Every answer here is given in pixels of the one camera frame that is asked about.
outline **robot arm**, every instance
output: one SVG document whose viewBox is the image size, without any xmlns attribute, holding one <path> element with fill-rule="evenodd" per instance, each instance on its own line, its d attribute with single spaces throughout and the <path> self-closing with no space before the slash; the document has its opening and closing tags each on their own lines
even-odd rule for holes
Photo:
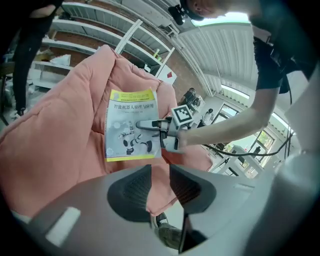
<svg viewBox="0 0 320 256">
<path fill-rule="evenodd" d="M 179 150 L 179 131 L 188 129 L 193 122 L 193 116 L 187 105 L 171 109 L 172 116 L 165 119 L 141 120 L 136 122 L 136 127 L 143 130 L 159 131 L 160 145 L 168 152 L 181 153 Z"/>
</svg>

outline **pink blanket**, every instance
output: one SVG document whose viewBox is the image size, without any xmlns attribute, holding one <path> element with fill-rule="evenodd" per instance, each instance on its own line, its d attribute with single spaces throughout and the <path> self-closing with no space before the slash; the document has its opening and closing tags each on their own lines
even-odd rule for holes
<svg viewBox="0 0 320 256">
<path fill-rule="evenodd" d="M 125 168 L 152 165 L 147 210 L 153 215 L 172 205 L 169 163 L 207 171 L 212 162 L 200 146 L 184 155 L 162 151 L 162 158 L 106 162 L 105 119 L 111 89 L 151 88 L 159 117 L 177 105 L 173 87 L 137 68 L 104 45 L 50 90 L 26 115 L 0 136 L 0 187 L 9 207 L 34 216 L 79 182 Z"/>
</svg>

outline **cartoon robot illustration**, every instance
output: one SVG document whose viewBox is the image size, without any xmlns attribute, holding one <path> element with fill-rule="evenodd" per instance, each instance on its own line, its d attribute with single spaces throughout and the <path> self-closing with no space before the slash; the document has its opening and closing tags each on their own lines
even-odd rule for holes
<svg viewBox="0 0 320 256">
<path fill-rule="evenodd" d="M 118 136 L 118 140 L 123 139 L 123 145 L 126 147 L 126 154 L 129 156 L 133 152 L 138 154 L 150 153 L 152 150 L 152 141 L 143 142 L 143 135 L 135 136 L 134 125 L 131 121 L 127 121 L 128 127 Z"/>
</svg>

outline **person's arm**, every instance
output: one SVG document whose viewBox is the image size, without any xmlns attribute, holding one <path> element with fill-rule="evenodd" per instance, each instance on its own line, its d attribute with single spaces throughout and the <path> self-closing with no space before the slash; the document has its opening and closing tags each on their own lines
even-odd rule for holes
<svg viewBox="0 0 320 256">
<path fill-rule="evenodd" d="M 273 113 L 279 88 L 260 89 L 251 107 L 227 120 L 205 127 L 182 131 L 182 146 L 232 142 L 252 135 L 268 125 Z"/>
<path fill-rule="evenodd" d="M 29 18 L 32 19 L 39 19 L 39 18 L 44 18 L 50 16 L 54 10 L 56 9 L 56 6 L 54 4 L 49 4 L 46 7 L 42 7 L 40 9 L 36 9 L 31 12 L 29 15 Z"/>
<path fill-rule="evenodd" d="M 182 131 L 180 145 L 232 142 L 250 136 L 268 125 L 279 94 L 282 75 L 271 59 L 272 47 L 254 38 L 254 58 L 258 81 L 252 106 L 227 120 L 205 127 Z"/>
</svg>

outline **booklet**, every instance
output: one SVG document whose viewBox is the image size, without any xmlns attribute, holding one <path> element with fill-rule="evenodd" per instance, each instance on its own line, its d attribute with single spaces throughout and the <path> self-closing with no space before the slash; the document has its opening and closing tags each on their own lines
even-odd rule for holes
<svg viewBox="0 0 320 256">
<path fill-rule="evenodd" d="M 107 162 L 161 157 L 160 132 L 139 129 L 136 122 L 159 119 L 157 95 L 111 90 L 105 124 Z"/>
</svg>

